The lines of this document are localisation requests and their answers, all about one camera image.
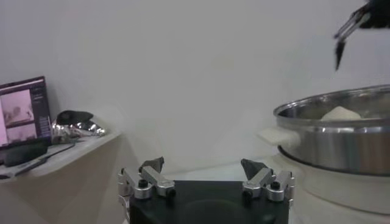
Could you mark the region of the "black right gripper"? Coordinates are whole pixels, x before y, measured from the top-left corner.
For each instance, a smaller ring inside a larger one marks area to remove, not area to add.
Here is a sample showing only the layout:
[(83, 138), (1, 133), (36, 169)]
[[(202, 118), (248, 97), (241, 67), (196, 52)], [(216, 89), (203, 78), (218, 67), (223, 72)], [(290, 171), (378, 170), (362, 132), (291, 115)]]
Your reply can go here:
[(389, 28), (389, 0), (368, 0), (367, 4), (353, 12), (333, 38), (335, 46), (335, 70), (341, 65), (347, 38), (362, 25), (363, 29)]

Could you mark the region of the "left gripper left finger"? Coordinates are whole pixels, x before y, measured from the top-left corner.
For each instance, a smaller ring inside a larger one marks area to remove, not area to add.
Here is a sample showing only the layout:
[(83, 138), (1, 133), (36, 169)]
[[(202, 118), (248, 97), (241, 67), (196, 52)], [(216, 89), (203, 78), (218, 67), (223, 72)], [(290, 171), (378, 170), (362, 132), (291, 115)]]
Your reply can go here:
[(148, 200), (155, 193), (163, 198), (176, 196), (176, 184), (161, 174), (163, 157), (145, 161), (137, 170), (122, 168), (118, 173), (118, 193), (122, 197)]

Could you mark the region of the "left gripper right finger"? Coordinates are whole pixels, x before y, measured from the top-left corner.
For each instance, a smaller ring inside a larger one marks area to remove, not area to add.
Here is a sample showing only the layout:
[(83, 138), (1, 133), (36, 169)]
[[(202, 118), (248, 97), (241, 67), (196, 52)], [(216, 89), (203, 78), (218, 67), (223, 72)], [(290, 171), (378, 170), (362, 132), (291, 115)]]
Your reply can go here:
[(247, 180), (242, 183), (244, 201), (260, 198), (262, 193), (269, 201), (294, 201), (295, 177), (290, 171), (282, 170), (276, 174), (261, 162), (242, 159)]

